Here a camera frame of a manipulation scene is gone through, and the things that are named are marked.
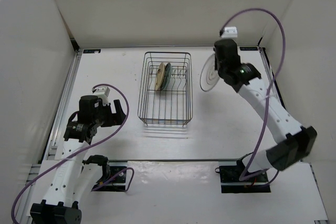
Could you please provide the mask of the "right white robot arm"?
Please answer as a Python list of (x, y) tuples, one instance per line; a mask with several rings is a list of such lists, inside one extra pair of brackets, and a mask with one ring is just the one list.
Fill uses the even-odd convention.
[(236, 177), (247, 182), (271, 168), (283, 171), (307, 157), (317, 138), (315, 128), (304, 127), (271, 96), (256, 67), (241, 62), (237, 44), (232, 39), (216, 41), (214, 56), (219, 77), (263, 120), (254, 151), (237, 160)]

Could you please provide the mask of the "beige plate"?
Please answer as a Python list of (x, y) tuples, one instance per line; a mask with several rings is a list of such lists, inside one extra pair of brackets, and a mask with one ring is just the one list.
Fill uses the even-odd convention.
[(164, 80), (164, 76), (165, 76), (165, 64), (162, 62), (160, 63), (158, 70), (156, 72), (155, 86), (154, 86), (155, 91), (160, 90), (160, 87)]

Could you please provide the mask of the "white plate with dark rim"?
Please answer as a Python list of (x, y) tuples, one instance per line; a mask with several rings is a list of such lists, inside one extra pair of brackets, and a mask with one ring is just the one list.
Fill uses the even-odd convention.
[(215, 63), (215, 54), (212, 54), (208, 57), (205, 64), (203, 65), (200, 74), (200, 88), (204, 92), (211, 91), (211, 89), (217, 85), (220, 79), (218, 71), (215, 69)]

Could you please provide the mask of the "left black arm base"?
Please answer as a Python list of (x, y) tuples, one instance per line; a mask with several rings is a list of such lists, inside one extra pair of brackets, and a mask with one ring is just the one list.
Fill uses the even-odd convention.
[(97, 182), (92, 191), (109, 191), (126, 193), (134, 178), (134, 169), (128, 162), (110, 162), (109, 177)]

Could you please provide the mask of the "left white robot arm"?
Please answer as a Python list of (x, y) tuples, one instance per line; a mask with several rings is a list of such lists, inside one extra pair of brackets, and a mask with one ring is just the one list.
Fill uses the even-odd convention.
[(108, 158), (85, 158), (86, 152), (98, 128), (123, 125), (126, 119), (120, 100), (110, 103), (104, 93), (80, 98), (78, 111), (67, 122), (61, 160), (41, 174), (55, 171), (41, 202), (31, 206), (34, 223), (81, 223), (81, 200), (97, 182), (105, 182), (110, 176)]

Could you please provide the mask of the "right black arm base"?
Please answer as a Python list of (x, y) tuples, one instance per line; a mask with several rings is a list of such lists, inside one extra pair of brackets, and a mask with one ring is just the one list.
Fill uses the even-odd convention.
[(268, 176), (262, 173), (246, 181), (240, 181), (240, 170), (236, 161), (222, 161), (215, 168), (215, 173), (220, 177), (222, 194), (255, 194), (270, 193)]

